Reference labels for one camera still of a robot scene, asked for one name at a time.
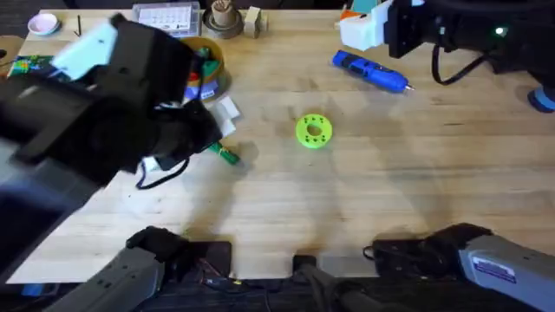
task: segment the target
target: green 3d printed gear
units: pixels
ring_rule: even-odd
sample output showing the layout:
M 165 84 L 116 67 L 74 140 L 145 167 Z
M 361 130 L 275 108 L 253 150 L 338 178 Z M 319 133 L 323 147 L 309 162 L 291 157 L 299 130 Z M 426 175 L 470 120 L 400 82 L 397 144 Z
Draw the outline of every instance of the green 3d printed gear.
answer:
M 309 127 L 319 129 L 318 135 L 309 132 Z M 331 139 L 333 127 L 330 121 L 319 114 L 307 114 L 297 121 L 297 140 L 308 148 L 320 148 Z

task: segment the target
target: small cup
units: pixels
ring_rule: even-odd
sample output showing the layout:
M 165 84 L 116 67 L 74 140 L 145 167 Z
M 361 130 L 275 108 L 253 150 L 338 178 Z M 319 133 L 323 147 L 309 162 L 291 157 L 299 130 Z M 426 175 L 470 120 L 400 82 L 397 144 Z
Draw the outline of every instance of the small cup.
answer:
M 29 20 L 27 28 L 29 31 L 38 36 L 47 36 L 55 32 L 60 26 L 60 21 L 54 14 L 41 13 L 37 14 Z

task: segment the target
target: wire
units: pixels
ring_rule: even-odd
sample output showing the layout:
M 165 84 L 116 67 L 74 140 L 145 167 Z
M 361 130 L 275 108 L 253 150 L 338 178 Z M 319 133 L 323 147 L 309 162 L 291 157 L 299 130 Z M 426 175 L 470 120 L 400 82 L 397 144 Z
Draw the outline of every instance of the wire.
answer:
M 469 3 L 464 0 L 427 0 L 426 2 L 451 10 L 473 13 L 518 13 L 530 10 L 544 10 L 555 6 L 555 0 L 526 3 Z
M 266 310 L 268 312 L 271 312 L 270 295 L 268 294 L 268 289 L 264 292 L 264 304 L 266 305 Z
M 187 169 L 188 165 L 189 165 L 189 159 L 185 159 L 185 162 L 183 163 L 181 168 L 178 169 L 176 172 L 170 173 L 170 174 L 166 175 L 166 177 L 160 178 L 160 179 L 154 181 L 153 183 L 151 183 L 149 185 L 143 185 L 143 183 L 145 182 L 145 179 L 147 178 L 147 167 L 145 166 L 145 162 L 141 161 L 140 169 L 142 170 L 142 176 L 140 177 L 139 182 L 137 182 L 135 187 L 138 190 L 150 190 L 150 189 L 152 189 L 152 188 L 154 188 L 158 185 L 166 183 L 167 181 L 179 176 L 181 173 L 183 173 L 185 171 L 185 169 Z
M 434 80 L 437 83 L 444 86 L 448 86 L 450 84 L 453 84 L 459 81 L 464 76 L 468 75 L 470 72 L 475 70 L 481 63 L 483 63 L 488 58 L 489 58 L 489 54 L 484 54 L 478 57 L 470 64 L 468 64 L 466 67 L 464 67 L 460 72 L 458 72 L 457 74 L 453 75 L 451 78 L 444 81 L 441 79 L 441 76 L 440 76 L 440 46 L 439 44 L 436 44 L 434 45 L 434 50 L 432 51 L 432 76 L 434 77 Z
M 216 269 L 210 262 L 208 262 L 206 259 L 204 258 L 200 258 L 199 259 L 199 263 L 204 264 L 212 273 L 214 273 L 215 275 L 217 275 L 219 278 L 224 278 L 234 284 L 238 284 L 241 286 L 245 286 L 247 288 L 247 290 L 237 290 L 237 291 L 230 291 L 228 289 L 220 289 L 217 287 L 214 287 L 208 283 L 204 282 L 204 276 L 205 276 L 205 270 L 203 267 L 199 266 L 199 269 L 202 271 L 202 277 L 201 277 L 201 283 L 206 286 L 208 289 L 214 290 L 214 291 L 218 291 L 218 292 L 222 292 L 226 295 L 229 296 L 246 296 L 249 294 L 253 294 L 253 293 L 257 293 L 259 291 L 263 291 L 264 292 L 264 305 L 266 307 L 267 312 L 272 312 L 271 309 L 271 305 L 270 305 L 270 293 L 278 293 L 279 291 L 281 291 L 282 285 L 283 285 L 283 281 L 280 282 L 279 286 L 276 289 L 267 289 L 266 287 L 263 286 L 253 286 L 250 285 L 248 283 L 227 277 L 227 276 L 223 276 L 218 269 Z
M 309 281 L 310 287 L 312 288 L 312 296 L 314 297 L 314 301 L 316 302 L 316 306 L 319 312 L 326 312 L 327 305 L 324 300 L 323 296 L 323 289 L 318 284 L 318 281 L 308 272 L 305 270 L 298 271 L 300 274 Z

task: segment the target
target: tape roll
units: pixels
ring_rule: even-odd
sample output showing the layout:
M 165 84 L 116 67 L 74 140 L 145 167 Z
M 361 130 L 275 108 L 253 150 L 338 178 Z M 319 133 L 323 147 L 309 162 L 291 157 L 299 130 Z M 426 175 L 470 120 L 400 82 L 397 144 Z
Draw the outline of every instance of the tape roll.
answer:
M 243 17 L 241 16 L 241 13 L 234 8 L 233 12 L 235 13 L 235 23 L 229 27 L 222 27 L 216 23 L 214 20 L 214 14 L 212 13 L 212 8 L 205 10 L 205 13 L 202 15 L 202 23 L 206 26 L 210 35 L 215 38 L 233 38 L 243 31 Z

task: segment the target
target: wooden table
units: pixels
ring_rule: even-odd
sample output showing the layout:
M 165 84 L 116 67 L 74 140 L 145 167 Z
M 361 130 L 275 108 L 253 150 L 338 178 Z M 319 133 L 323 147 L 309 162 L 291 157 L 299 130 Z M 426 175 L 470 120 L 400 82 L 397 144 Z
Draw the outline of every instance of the wooden table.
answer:
M 22 55 L 53 55 L 109 10 L 52 10 L 64 28 L 29 35 Z M 122 11 L 129 16 L 129 11 Z M 216 154 L 152 191 L 120 174 L 34 252 L 12 283 L 80 282 L 152 224 L 233 243 L 240 278 L 288 276 L 298 250 L 359 254 L 380 233 L 428 233 L 468 222 L 555 254 L 555 120 L 527 103 L 524 73 L 482 66 L 452 87 L 430 74 L 431 47 L 401 60 L 361 55 L 405 74 L 416 90 L 388 94 L 330 65 L 342 48 L 336 11 L 270 11 L 257 39 L 219 41 L 243 118 L 225 140 L 246 165 Z M 444 55 L 451 75 L 473 53 Z M 326 115 L 332 141 L 301 146 L 296 119 Z

